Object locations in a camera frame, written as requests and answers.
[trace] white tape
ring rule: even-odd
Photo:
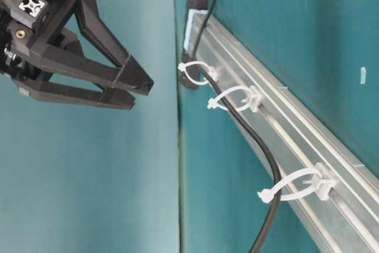
[[[184,45],[183,45],[186,51],[188,51],[188,46],[190,45],[191,29],[192,29],[192,24],[194,22],[194,15],[195,14],[206,15],[207,13],[208,13],[208,10],[190,9],[188,11],[188,22],[187,22],[187,27],[185,29]]]
[[[367,69],[365,67],[361,68],[361,85],[366,84]]]

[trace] white plastic clip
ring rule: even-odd
[[[313,175],[313,178],[310,181],[303,181],[303,184],[310,184],[308,188],[297,193],[282,195],[280,200],[293,201],[316,193],[321,201],[326,201],[329,198],[330,190],[335,186],[336,181],[331,178],[323,179],[323,175],[321,173],[324,172],[324,169],[325,168],[322,164],[316,164],[315,168],[306,168],[296,171],[285,177],[272,189],[264,189],[263,191],[258,192],[258,196],[264,203],[268,204],[274,199],[275,194],[289,183],[303,176]]]
[[[207,85],[209,83],[208,80],[204,80],[202,82],[200,81],[196,81],[196,80],[193,80],[190,75],[188,74],[187,72],[187,68],[189,66],[192,66],[192,65],[203,65],[205,66],[207,69],[208,69],[208,74],[213,78],[214,81],[217,82],[217,73],[216,71],[214,70],[214,68],[212,68],[211,66],[209,66],[208,64],[206,64],[205,62],[188,62],[188,63],[180,63],[179,66],[178,66],[178,69],[181,71],[181,72],[184,72],[185,75],[187,76],[188,80],[191,81],[193,84],[196,84],[196,85],[199,85],[199,86],[202,86],[202,85]]]
[[[254,113],[256,113],[258,111],[260,104],[262,103],[264,96],[260,91],[258,91],[257,87],[255,86],[251,86],[250,88],[246,86],[236,86],[228,90],[225,90],[216,98],[210,98],[208,102],[208,109],[221,108],[227,111],[228,109],[225,106],[219,104],[219,101],[225,96],[229,95],[230,93],[235,92],[235,91],[240,91],[240,90],[246,91],[248,93],[248,96],[246,99],[242,100],[242,103],[246,103],[246,104],[240,108],[236,108],[236,111],[242,112],[251,108],[251,110]]]

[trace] aluminum rail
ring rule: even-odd
[[[189,51],[203,17],[194,17]],[[243,85],[256,86],[263,92],[265,99],[258,113],[247,110],[242,115],[266,141],[283,175],[321,162],[337,180],[328,201],[312,194],[290,202],[319,249],[338,253],[379,252],[379,180],[368,168],[214,17],[204,31],[197,58],[216,70],[222,90]],[[245,97],[243,92],[235,92],[228,99],[240,106]],[[240,130],[271,174],[256,143]],[[284,194],[303,188],[301,181],[296,181]]]

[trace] teal wall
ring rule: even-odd
[[[216,17],[379,175],[379,0],[219,0]],[[361,67],[367,83],[361,85]]]
[[[218,0],[214,15],[379,174],[378,0]],[[247,252],[267,210],[256,191],[271,182],[229,116],[205,109],[212,91],[180,95],[185,252]],[[286,204],[263,252],[277,250],[317,252]]]
[[[98,1],[156,85],[126,112],[37,103],[0,78],[0,252],[179,251],[174,0]]]

